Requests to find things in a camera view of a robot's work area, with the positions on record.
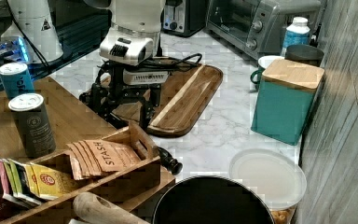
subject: white bottle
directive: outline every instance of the white bottle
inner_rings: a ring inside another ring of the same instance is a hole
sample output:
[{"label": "white bottle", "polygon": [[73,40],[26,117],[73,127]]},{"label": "white bottle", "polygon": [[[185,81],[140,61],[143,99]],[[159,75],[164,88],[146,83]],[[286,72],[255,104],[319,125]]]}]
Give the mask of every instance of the white bottle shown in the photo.
[{"label": "white bottle", "polygon": [[307,26],[308,20],[303,17],[294,17],[293,23],[286,28],[281,56],[286,54],[287,47],[291,45],[308,44],[310,39],[310,28]]}]

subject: teal mug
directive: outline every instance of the teal mug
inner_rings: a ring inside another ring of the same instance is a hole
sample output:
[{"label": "teal mug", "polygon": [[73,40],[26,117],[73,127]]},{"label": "teal mug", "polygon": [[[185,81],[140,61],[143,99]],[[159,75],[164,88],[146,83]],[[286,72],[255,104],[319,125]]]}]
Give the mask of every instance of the teal mug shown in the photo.
[{"label": "teal mug", "polygon": [[258,85],[260,84],[261,76],[263,72],[269,67],[269,65],[276,59],[284,59],[281,56],[269,55],[264,56],[258,59],[258,69],[251,74],[251,81],[255,84],[258,89]]}]

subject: tin can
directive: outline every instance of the tin can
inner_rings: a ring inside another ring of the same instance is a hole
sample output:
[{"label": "tin can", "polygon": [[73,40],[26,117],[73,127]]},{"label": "tin can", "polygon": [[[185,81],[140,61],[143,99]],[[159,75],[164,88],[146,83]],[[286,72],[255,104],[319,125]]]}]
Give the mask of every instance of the tin can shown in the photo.
[{"label": "tin can", "polygon": [[34,92],[34,84],[25,63],[7,63],[0,66],[0,78],[9,100]]},{"label": "tin can", "polygon": [[8,107],[12,111],[28,157],[38,158],[55,150],[56,144],[43,96],[24,93],[13,98]]}]

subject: black pot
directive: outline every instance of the black pot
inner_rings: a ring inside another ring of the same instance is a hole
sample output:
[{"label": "black pot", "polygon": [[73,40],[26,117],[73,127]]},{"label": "black pot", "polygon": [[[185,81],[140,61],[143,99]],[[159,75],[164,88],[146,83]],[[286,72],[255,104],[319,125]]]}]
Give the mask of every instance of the black pot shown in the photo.
[{"label": "black pot", "polygon": [[218,176],[177,183],[159,200],[153,224],[273,224],[266,205],[246,187]]}]

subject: wooden lid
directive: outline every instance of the wooden lid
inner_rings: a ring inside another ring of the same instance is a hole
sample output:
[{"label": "wooden lid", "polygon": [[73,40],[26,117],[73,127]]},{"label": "wooden lid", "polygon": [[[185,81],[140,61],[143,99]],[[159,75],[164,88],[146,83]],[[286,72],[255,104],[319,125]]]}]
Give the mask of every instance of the wooden lid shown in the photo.
[{"label": "wooden lid", "polygon": [[263,72],[262,78],[289,88],[316,91],[324,69],[289,60],[275,60]]}]

